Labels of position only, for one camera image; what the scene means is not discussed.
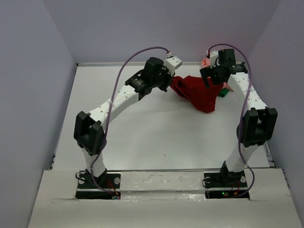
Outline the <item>red t shirt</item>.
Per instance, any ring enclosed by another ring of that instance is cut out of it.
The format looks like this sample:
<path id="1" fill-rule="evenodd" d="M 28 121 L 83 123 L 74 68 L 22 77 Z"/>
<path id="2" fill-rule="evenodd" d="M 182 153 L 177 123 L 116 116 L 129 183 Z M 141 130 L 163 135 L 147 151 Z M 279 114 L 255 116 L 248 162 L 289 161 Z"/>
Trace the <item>red t shirt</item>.
<path id="1" fill-rule="evenodd" d="M 190 103 L 199 111 L 212 113 L 215 111 L 216 98 L 224 88 L 223 84 L 214 85 L 210 78 L 207 78 L 210 87 L 206 88 L 201 77 L 175 76 L 170 85 L 171 89 Z"/>

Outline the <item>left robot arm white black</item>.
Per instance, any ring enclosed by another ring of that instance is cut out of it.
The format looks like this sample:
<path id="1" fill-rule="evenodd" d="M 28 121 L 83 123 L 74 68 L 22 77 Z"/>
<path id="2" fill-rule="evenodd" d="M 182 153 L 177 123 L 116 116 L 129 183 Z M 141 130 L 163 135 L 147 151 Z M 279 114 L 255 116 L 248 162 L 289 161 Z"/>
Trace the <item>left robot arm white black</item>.
<path id="1" fill-rule="evenodd" d="M 106 145 L 109 124 L 129 106 L 139 102 L 154 88 L 166 91 L 175 71 L 182 65 L 178 57 L 161 60 L 149 58 L 144 68 L 126 80 L 124 85 L 114 90 L 114 95 L 94 110 L 79 112 L 76 116 L 74 139 L 82 149 L 86 161 L 86 173 L 92 186 L 104 185 L 107 169 L 102 150 Z"/>

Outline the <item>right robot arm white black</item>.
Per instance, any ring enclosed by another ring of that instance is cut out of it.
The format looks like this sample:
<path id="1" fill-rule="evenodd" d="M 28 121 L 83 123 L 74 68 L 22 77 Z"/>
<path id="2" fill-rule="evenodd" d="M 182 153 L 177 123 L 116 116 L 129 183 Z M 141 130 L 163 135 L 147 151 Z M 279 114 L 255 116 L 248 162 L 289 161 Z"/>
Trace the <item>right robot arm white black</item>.
<path id="1" fill-rule="evenodd" d="M 250 71 L 238 63 L 234 49 L 207 51 L 209 65 L 200 70 L 205 87 L 227 83 L 241 105 L 237 144 L 218 173 L 207 175 L 208 188 L 229 187 L 240 183 L 252 154 L 272 138 L 278 112 L 270 108 L 253 88 Z"/>

